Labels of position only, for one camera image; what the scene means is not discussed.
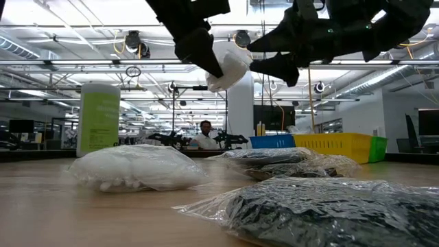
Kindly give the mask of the yellow plastic basket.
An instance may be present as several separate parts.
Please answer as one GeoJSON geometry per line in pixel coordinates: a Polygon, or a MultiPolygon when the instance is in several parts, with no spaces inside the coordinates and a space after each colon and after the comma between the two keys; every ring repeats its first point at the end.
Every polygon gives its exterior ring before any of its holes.
{"type": "Polygon", "coordinates": [[[347,156],[359,164],[368,162],[372,136],[357,133],[295,134],[296,147],[304,147],[320,154],[347,156]]]}

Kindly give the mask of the black monitor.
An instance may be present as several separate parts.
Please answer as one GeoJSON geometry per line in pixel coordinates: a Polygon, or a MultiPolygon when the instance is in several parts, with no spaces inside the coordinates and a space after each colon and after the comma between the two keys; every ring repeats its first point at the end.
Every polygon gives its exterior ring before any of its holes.
{"type": "Polygon", "coordinates": [[[9,131],[11,133],[33,133],[34,120],[11,119],[9,120],[9,131]]]}
{"type": "Polygon", "coordinates": [[[418,111],[419,135],[439,136],[439,110],[418,111]]]}

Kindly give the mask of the blue plastic basket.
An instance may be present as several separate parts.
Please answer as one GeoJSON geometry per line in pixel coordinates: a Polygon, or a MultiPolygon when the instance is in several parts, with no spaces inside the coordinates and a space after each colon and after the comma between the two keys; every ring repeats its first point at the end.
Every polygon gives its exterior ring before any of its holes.
{"type": "Polygon", "coordinates": [[[295,142],[291,134],[250,137],[253,149],[294,148],[295,142]]]}

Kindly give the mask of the white building column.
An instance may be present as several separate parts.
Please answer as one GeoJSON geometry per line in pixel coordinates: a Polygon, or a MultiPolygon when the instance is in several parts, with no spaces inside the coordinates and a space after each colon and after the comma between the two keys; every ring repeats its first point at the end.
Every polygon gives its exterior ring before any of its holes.
{"type": "Polygon", "coordinates": [[[253,129],[254,80],[247,72],[228,90],[228,122],[231,134],[245,138],[254,134],[253,129]]]}

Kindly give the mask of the person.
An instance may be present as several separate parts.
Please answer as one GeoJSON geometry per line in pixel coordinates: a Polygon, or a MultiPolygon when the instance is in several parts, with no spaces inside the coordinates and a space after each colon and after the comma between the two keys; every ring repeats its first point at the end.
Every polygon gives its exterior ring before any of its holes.
{"type": "Polygon", "coordinates": [[[220,147],[217,142],[210,138],[211,122],[204,120],[200,123],[201,133],[197,134],[189,142],[190,146],[197,146],[200,150],[218,150],[220,147]]]}

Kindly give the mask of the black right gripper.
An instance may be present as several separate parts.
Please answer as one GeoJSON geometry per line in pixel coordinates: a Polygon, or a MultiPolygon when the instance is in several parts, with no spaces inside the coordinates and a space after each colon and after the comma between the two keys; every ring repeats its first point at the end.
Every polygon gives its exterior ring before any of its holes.
{"type": "Polygon", "coordinates": [[[329,17],[321,19],[313,0],[294,0],[293,11],[272,31],[247,46],[253,52],[292,51],[251,62],[251,71],[282,79],[288,87],[296,86],[298,67],[315,60],[332,61],[365,50],[362,38],[372,34],[366,0],[322,0],[329,17]]]}

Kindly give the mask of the green plastic basket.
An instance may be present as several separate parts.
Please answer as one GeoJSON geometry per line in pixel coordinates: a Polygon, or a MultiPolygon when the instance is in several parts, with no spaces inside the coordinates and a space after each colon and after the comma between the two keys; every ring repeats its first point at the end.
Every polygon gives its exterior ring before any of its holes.
{"type": "Polygon", "coordinates": [[[388,140],[384,137],[372,137],[370,141],[369,163],[377,163],[385,159],[388,140]]]}

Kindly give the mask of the black wall screen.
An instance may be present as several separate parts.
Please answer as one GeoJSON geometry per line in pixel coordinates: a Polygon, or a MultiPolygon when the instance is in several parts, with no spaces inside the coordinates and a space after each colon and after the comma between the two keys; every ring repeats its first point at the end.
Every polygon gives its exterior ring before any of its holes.
{"type": "Polygon", "coordinates": [[[254,105],[254,130],[259,122],[265,125],[266,130],[286,130],[295,125],[295,108],[293,106],[254,105]]]}

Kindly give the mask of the silver ventilation duct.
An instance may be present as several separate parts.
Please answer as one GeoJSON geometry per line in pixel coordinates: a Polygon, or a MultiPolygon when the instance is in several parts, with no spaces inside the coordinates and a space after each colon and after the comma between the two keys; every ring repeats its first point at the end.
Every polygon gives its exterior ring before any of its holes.
{"type": "Polygon", "coordinates": [[[350,89],[346,89],[345,91],[342,91],[341,93],[337,94],[336,97],[341,97],[344,95],[347,95],[349,93],[354,93],[355,91],[358,91],[360,89],[368,88],[372,85],[375,85],[386,78],[390,77],[391,75],[394,75],[395,73],[400,72],[401,70],[404,70],[408,67],[408,65],[402,65],[402,66],[395,66],[395,68],[388,69],[385,71],[379,71],[377,74],[367,75],[365,78],[362,78],[359,80],[359,82],[350,89]]]}
{"type": "Polygon", "coordinates": [[[22,45],[17,44],[13,40],[6,38],[4,36],[0,36],[0,49],[8,51],[17,56],[20,56],[25,60],[35,60],[40,58],[40,56],[37,53],[25,48],[22,45]]]}

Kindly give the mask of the black aluminium table frame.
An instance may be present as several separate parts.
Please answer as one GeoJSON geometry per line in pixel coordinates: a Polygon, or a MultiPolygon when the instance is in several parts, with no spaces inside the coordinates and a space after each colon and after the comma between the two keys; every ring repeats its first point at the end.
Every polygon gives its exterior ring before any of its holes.
{"type": "MultiPolygon", "coordinates": [[[[222,154],[223,151],[183,151],[189,158],[207,158],[222,154]]],[[[75,158],[75,150],[0,150],[0,163],[18,161],[36,161],[57,158],[75,158]]],[[[384,161],[397,163],[415,163],[422,165],[439,165],[439,154],[386,153],[384,161]]]]}

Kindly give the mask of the white cotton vanity pack bag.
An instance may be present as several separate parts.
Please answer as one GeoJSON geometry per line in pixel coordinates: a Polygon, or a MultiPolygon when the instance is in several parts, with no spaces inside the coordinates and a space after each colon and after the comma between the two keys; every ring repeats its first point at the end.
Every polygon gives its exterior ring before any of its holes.
{"type": "Polygon", "coordinates": [[[209,72],[205,74],[208,90],[213,93],[227,91],[238,83],[250,70],[253,59],[249,51],[227,50],[219,57],[218,62],[223,76],[217,78],[209,72]]]}
{"type": "Polygon", "coordinates": [[[69,173],[89,189],[121,193],[187,189],[209,182],[206,172],[178,150],[157,145],[122,145],[77,158],[69,173]]]}

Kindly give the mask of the black sponge disc bag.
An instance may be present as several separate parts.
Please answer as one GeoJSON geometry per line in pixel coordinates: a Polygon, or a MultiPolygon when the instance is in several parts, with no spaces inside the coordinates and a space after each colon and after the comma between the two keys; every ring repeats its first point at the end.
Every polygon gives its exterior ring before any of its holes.
{"type": "Polygon", "coordinates": [[[289,169],[317,155],[308,148],[261,148],[229,150],[208,160],[237,169],[289,169]]]}
{"type": "Polygon", "coordinates": [[[178,211],[263,247],[439,247],[439,187],[277,176],[178,211]]]}
{"type": "Polygon", "coordinates": [[[360,169],[360,164],[346,156],[321,154],[298,163],[259,165],[236,168],[236,171],[256,180],[267,180],[275,176],[296,178],[351,177],[360,169]]]}

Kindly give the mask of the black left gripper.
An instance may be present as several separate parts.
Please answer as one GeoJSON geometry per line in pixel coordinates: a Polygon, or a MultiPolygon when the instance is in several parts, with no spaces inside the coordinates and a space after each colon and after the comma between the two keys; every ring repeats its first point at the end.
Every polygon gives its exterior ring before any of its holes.
{"type": "Polygon", "coordinates": [[[223,71],[213,52],[213,35],[208,31],[209,17],[230,12],[228,0],[145,0],[156,19],[169,31],[175,42],[175,54],[214,75],[223,71]]]}

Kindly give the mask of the green wipes canister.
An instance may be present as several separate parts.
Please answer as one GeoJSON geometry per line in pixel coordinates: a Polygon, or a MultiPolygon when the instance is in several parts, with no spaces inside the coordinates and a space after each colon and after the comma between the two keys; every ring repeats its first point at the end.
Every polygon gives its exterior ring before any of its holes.
{"type": "Polygon", "coordinates": [[[107,84],[81,87],[76,156],[119,143],[121,90],[107,84]]]}

